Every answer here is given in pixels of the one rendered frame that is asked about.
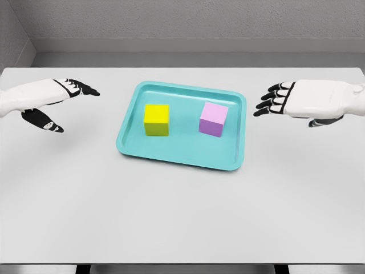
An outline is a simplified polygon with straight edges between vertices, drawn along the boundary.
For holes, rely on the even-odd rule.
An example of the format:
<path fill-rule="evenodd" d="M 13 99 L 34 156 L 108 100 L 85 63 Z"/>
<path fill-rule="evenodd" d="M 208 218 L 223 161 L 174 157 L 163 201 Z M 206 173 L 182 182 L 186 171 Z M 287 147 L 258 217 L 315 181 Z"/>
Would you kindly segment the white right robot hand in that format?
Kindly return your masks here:
<path fill-rule="evenodd" d="M 267 114 L 310 119 L 309 127 L 333 124 L 345 115 L 345 95 L 350 84 L 335 80 L 298 80 L 268 88 L 256 105 L 255 117 Z"/>

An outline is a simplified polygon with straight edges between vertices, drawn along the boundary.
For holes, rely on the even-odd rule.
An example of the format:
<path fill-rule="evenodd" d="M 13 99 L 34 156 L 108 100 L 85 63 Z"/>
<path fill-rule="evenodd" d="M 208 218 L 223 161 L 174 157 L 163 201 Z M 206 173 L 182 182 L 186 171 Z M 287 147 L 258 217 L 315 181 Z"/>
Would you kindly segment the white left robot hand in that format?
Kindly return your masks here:
<path fill-rule="evenodd" d="M 91 86 L 70 78 L 38 80 L 17 86 L 16 92 L 14 108 L 21 112 L 25 121 L 43 130 L 59 133 L 63 133 L 64 129 L 43 113 L 40 107 L 57 104 L 79 95 L 100 95 Z"/>

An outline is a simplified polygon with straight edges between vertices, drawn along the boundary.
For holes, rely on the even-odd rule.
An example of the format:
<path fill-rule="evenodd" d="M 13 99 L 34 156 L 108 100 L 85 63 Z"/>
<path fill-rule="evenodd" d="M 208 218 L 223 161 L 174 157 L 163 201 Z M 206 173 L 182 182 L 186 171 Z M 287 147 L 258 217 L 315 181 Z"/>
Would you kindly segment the pink cube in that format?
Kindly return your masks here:
<path fill-rule="evenodd" d="M 227 113 L 228 107 L 211 102 L 205 102 L 199 120 L 199 132 L 220 138 Z"/>

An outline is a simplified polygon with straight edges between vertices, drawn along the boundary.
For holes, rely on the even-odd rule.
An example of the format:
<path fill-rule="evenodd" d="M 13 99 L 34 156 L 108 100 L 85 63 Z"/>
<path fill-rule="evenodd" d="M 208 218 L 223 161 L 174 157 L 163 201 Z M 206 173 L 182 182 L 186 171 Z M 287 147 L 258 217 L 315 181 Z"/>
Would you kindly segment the yellow cube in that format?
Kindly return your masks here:
<path fill-rule="evenodd" d="M 146 136 L 168 136 L 169 106 L 166 104 L 146 104 L 143 124 Z"/>

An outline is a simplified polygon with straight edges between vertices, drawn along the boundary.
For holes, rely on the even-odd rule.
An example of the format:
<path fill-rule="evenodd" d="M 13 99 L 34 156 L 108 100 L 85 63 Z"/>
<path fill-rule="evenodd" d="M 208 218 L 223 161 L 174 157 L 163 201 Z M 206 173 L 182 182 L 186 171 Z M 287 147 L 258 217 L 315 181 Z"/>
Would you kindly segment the teal plastic tray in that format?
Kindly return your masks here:
<path fill-rule="evenodd" d="M 228 108 L 222 135 L 200 133 L 205 102 Z M 146 136 L 146 104 L 169 106 L 169 135 Z M 233 171 L 244 161 L 246 98 L 238 93 L 181 84 L 145 81 L 138 84 L 116 140 L 125 155 Z"/>

